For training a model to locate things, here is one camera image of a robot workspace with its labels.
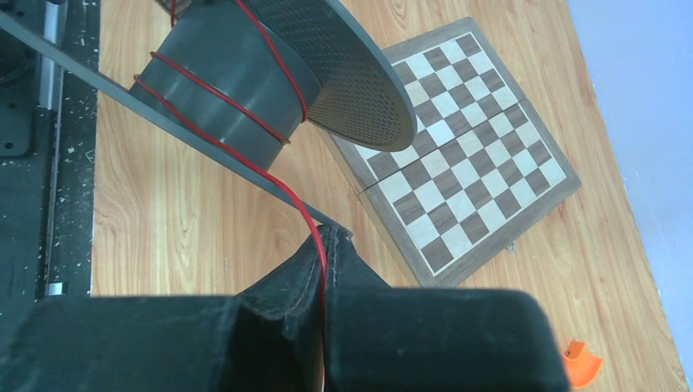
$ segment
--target orange plastic piece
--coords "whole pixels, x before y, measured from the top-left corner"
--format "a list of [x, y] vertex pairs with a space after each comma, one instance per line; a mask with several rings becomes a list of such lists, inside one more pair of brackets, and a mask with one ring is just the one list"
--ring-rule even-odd
[[572, 341], [563, 354], [570, 385], [575, 389], [592, 384], [601, 371], [602, 362], [601, 358], [587, 350], [587, 344], [583, 341]]

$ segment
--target perforated disc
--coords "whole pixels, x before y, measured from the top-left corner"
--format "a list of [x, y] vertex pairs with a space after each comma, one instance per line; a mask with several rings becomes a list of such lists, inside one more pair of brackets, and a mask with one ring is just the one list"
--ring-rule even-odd
[[[156, 1], [169, 9], [170, 0]], [[181, 15], [193, 1], [179, 0], [176, 13]], [[319, 79], [320, 95], [308, 113], [311, 122], [371, 149], [399, 151], [411, 145], [416, 133], [411, 101], [383, 53], [342, 4], [336, 0], [244, 3]]]

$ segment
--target folding chess board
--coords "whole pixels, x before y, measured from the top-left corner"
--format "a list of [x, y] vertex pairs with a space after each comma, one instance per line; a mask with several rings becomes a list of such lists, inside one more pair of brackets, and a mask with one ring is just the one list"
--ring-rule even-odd
[[580, 181], [473, 20], [384, 52], [414, 104], [413, 144], [385, 153], [332, 137], [333, 151], [418, 282], [455, 286]]

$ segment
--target light blue wall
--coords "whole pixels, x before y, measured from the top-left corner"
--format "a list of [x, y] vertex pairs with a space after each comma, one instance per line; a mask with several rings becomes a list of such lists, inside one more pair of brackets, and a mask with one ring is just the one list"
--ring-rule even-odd
[[571, 0], [569, 7], [690, 380], [693, 0]]

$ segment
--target dark brown square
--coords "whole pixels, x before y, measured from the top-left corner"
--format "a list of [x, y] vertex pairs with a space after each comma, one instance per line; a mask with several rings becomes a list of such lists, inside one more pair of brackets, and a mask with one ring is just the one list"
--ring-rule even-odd
[[466, 108], [467, 106], [473, 104], [476, 101], [474, 99], [474, 96], [472, 96], [471, 92], [469, 92], [467, 86], [463, 84], [451, 88], [450, 95], [453, 97], [453, 100], [460, 109]]
[[514, 104], [513, 106], [505, 109], [505, 117], [507, 117], [507, 120], [515, 129], [527, 122], [527, 117], [525, 117], [525, 114], [522, 113], [520, 104]]
[[453, 212], [448, 207], [448, 203], [442, 203], [440, 206], [433, 208], [428, 213], [428, 217], [431, 218], [431, 222], [438, 230], [438, 234], [445, 233], [457, 224], [457, 220], [455, 220]]
[[423, 54], [426, 56], [426, 60], [428, 60], [428, 64], [433, 67], [434, 70], [439, 70], [447, 67], [450, 65], [450, 61], [448, 58], [445, 56], [445, 53], [437, 47], [435, 49], [431, 49], [430, 51], [427, 51], [426, 53]]
[[421, 160], [414, 161], [414, 163], [402, 169], [402, 174], [405, 176], [405, 179], [409, 182], [412, 189], [417, 189], [419, 186], [431, 180], [431, 175], [428, 174]]
[[439, 174], [433, 179], [433, 182], [436, 184], [445, 200], [462, 190], [462, 186], [459, 184], [459, 181], [457, 181], [457, 177], [455, 177], [453, 171], [450, 169]]
[[472, 126], [469, 125], [469, 122], [464, 117], [462, 112], [455, 112], [451, 114], [445, 118], [445, 122], [448, 124], [448, 127], [450, 127], [450, 130], [453, 132], [455, 137], [462, 136], [472, 129]]
[[494, 130], [493, 126], [491, 126], [491, 123], [488, 121], [484, 121], [481, 124], [477, 125], [474, 128], [474, 133], [476, 133], [476, 137], [479, 138], [481, 145], [483, 145], [484, 147], [490, 145], [498, 139], [498, 134]]
[[505, 180], [507, 186], [514, 185], [522, 179], [522, 173], [517, 168], [515, 161], [508, 159], [499, 166], [500, 175]]
[[548, 181], [546, 181], [546, 177], [543, 176], [543, 173], [538, 168], [527, 175], [527, 183], [537, 196], [548, 189]]
[[438, 78], [436, 73], [431, 73], [430, 75], [421, 78], [419, 82], [421, 83], [423, 90], [428, 94], [429, 98], [439, 96], [446, 91], [445, 86], [443, 86], [443, 82], [440, 81], [440, 78]]
[[421, 207], [421, 203], [418, 202], [418, 198], [414, 192], [410, 192], [403, 198], [397, 200], [394, 206], [402, 217], [402, 221], [405, 225], [410, 224], [426, 213], [423, 207]]
[[460, 225], [471, 243], [477, 243], [489, 233], [489, 229], [486, 228], [484, 220], [481, 219], [478, 212], [465, 218]]
[[530, 151], [530, 155], [532, 156], [532, 158], [534, 158], [534, 161], [537, 163], [537, 166], [541, 166], [549, 159], [551, 159], [551, 154], [548, 152], [546, 146], [543, 145], [543, 142], [541, 140], [537, 140], [527, 150]]
[[416, 154], [422, 157], [436, 149], [436, 142], [431, 137], [431, 133], [429, 133], [427, 129], [424, 129], [414, 137], [412, 147], [414, 147]]
[[434, 271], [443, 268], [453, 260], [453, 255], [450, 254], [450, 250], [445, 246], [443, 239], [440, 237], [423, 247], [421, 252]]
[[423, 123], [424, 127], [429, 127], [443, 119], [436, 106], [429, 100], [414, 108], [414, 111], [421, 118], [421, 123]]
[[445, 161], [450, 165], [450, 167], [462, 162], [467, 155], [462, 151], [462, 147], [456, 140], [451, 140], [442, 147], [440, 147], [440, 153], [445, 158]]
[[469, 201], [472, 202], [472, 205], [477, 210], [491, 201], [491, 194], [481, 180], [477, 180], [474, 184], [469, 185], [464, 192], [467, 193]]
[[518, 155], [520, 151], [525, 149], [525, 145], [522, 144], [522, 140], [517, 135], [517, 132], [511, 131], [507, 135], [500, 138], [505, 146], [505, 149], [510, 153], [511, 157]]
[[395, 162], [395, 159], [392, 157], [392, 154], [384, 152], [380, 152], [374, 157], [371, 157], [369, 159], [369, 165], [379, 180], [384, 179], [400, 169], [397, 166], [397, 162]]
[[491, 171], [496, 168], [494, 161], [491, 160], [489, 153], [487, 153], [485, 149], [481, 149], [469, 157], [469, 162], [472, 163], [476, 172], [479, 173], [479, 177], [491, 173]]
[[488, 118], [492, 118], [496, 114], [503, 111], [502, 109], [500, 109], [500, 105], [498, 105], [498, 101], [493, 96], [493, 94], [489, 94], [489, 95], [481, 98], [479, 100], [479, 106], [481, 107], [481, 110], [484, 111], [484, 114]]
[[458, 38], [457, 44], [467, 56], [475, 55], [481, 51], [481, 48], [476, 44], [476, 40], [471, 34]]
[[503, 83], [503, 80], [500, 78], [500, 75], [498, 75], [498, 72], [495, 69], [489, 69], [480, 76], [481, 80], [484, 81], [484, 84], [489, 88], [489, 90], [491, 90], [491, 92], [505, 86], [505, 83]]
[[520, 204], [517, 202], [515, 195], [512, 194], [510, 189], [505, 189], [503, 193], [496, 196], [495, 202], [499, 206], [503, 216], [505, 216], [505, 219], [510, 218], [512, 214], [520, 211]]
[[463, 82], [468, 82], [478, 75], [476, 69], [474, 69], [474, 66], [468, 59], [456, 62], [453, 64], [453, 68], [457, 71], [457, 75], [459, 75]]
[[402, 84], [405, 86], [416, 80], [414, 73], [411, 71], [411, 68], [407, 65], [406, 61], [402, 61], [392, 68], [395, 69], [395, 74], [400, 77]]

